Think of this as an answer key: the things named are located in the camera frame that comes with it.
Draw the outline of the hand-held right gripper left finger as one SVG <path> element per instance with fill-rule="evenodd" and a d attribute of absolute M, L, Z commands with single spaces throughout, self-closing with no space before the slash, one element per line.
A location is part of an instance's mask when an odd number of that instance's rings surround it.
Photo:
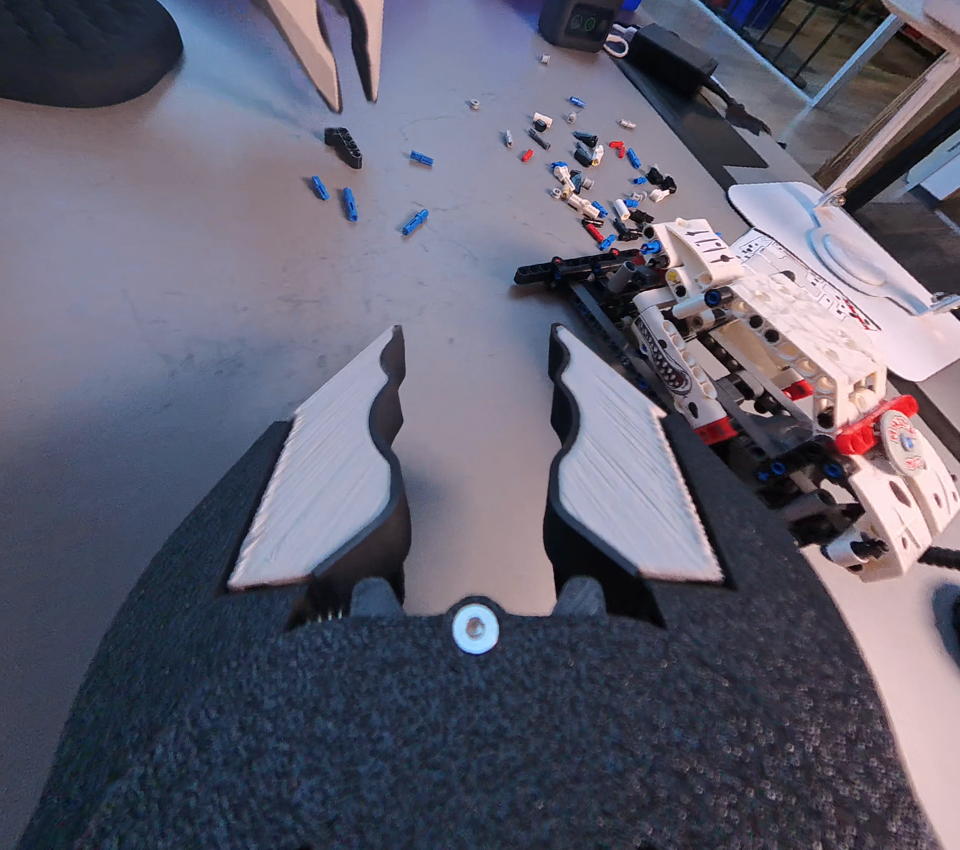
<path fill-rule="evenodd" d="M 395 325 L 294 411 L 230 591 L 315 580 L 348 592 L 358 580 L 402 571 L 411 525 L 393 442 L 404 376 Z"/>

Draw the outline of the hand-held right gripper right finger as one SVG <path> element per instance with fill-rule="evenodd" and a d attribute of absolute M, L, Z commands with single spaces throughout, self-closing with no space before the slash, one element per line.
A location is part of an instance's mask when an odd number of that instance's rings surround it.
<path fill-rule="evenodd" d="M 551 327 L 548 372 L 561 443 L 548 500 L 561 523 L 631 576 L 722 583 L 666 413 L 562 324 Z"/>

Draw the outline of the black angled beam piece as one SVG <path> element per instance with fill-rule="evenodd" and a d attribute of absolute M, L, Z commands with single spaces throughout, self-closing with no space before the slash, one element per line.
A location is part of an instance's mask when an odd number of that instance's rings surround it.
<path fill-rule="evenodd" d="M 324 143 L 333 148 L 347 166 L 354 170 L 363 167 L 363 154 L 353 135 L 345 126 L 328 126 L 323 130 Z"/>

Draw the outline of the white toy brick truck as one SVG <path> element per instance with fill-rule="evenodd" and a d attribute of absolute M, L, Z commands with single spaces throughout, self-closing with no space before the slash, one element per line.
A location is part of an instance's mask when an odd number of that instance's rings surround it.
<path fill-rule="evenodd" d="M 935 544 L 958 516 L 958 478 L 914 397 L 887 395 L 869 332 L 791 276 L 744 268 L 706 220 L 642 222 L 616 247 L 513 280 L 567 292 L 630 381 L 677 411 L 800 546 L 865 582 L 917 563 L 958 569 L 958 551 Z"/>

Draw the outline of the grey desk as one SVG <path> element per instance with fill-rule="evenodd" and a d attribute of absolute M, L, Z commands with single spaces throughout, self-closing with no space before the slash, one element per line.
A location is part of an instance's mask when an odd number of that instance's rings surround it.
<path fill-rule="evenodd" d="M 378 103 L 352 97 L 345 119 L 358 173 L 327 156 L 326 108 L 247 0 L 159 1 L 185 50 L 147 95 L 2 103 L 3 845 L 149 560 L 269 424 L 390 325 L 406 344 L 408 611 L 478 593 L 543 615 L 554 595 L 547 348 L 575 314 L 513 285 L 516 266 L 560 251 L 488 228 L 456 155 L 471 68 L 536 53 L 535 1 L 387 0 Z M 739 236 L 725 191 L 661 123 L 644 138 L 680 191 L 656 208 L 691 204 Z"/>

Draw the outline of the black desk mat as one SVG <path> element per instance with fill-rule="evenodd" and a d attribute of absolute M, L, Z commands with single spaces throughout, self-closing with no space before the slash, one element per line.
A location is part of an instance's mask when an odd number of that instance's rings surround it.
<path fill-rule="evenodd" d="M 814 185 L 812 176 L 772 136 L 755 137 L 733 127 L 707 95 L 684 98 L 626 61 L 615 63 L 721 187 L 782 181 Z"/>

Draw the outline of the black device with green lights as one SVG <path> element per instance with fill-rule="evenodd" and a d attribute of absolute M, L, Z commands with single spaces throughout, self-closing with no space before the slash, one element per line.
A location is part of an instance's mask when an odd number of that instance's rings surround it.
<path fill-rule="evenodd" d="M 600 52 L 625 0 L 545 0 L 538 30 L 549 43 Z"/>

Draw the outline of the white sticker sheet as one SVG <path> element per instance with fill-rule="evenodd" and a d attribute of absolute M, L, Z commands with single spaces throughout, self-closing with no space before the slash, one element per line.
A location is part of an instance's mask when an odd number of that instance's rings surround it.
<path fill-rule="evenodd" d="M 822 309 L 834 313 L 838 319 L 855 319 L 868 332 L 878 333 L 881 330 L 844 292 L 769 235 L 752 228 L 731 248 L 747 270 L 768 276 L 778 272 L 791 276 L 794 283 L 803 288 Z"/>

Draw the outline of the scattered loose brick pieces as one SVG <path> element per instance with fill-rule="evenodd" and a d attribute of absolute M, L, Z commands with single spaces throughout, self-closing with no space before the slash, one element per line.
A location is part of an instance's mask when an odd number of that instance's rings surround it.
<path fill-rule="evenodd" d="M 617 247 L 668 196 L 646 181 L 662 121 L 606 54 L 490 52 L 469 71 L 458 185 L 522 248 Z"/>

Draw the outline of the white book stand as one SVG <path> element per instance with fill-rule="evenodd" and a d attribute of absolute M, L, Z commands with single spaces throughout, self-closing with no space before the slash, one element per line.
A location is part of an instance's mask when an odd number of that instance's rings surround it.
<path fill-rule="evenodd" d="M 959 0 L 883 0 L 908 24 L 938 43 L 944 54 L 846 169 L 822 193 L 799 182 L 740 184 L 728 197 L 754 228 L 798 256 L 878 326 L 883 363 L 896 376 L 921 382 L 958 360 L 957 297 L 936 299 L 853 216 L 854 183 L 871 162 L 916 124 L 958 76 Z"/>

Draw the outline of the black flat case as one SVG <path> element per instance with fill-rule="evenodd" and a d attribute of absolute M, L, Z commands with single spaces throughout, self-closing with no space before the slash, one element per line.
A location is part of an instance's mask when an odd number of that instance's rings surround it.
<path fill-rule="evenodd" d="M 625 61 L 687 98 L 696 94 L 718 67 L 717 59 L 657 23 L 636 31 Z"/>

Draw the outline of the black toy rubber tyre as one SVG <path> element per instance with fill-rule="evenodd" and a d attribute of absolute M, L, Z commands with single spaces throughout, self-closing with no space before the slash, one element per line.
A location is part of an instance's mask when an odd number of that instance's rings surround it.
<path fill-rule="evenodd" d="M 934 624 L 946 651 L 959 659 L 959 585 L 942 581 L 933 591 Z"/>

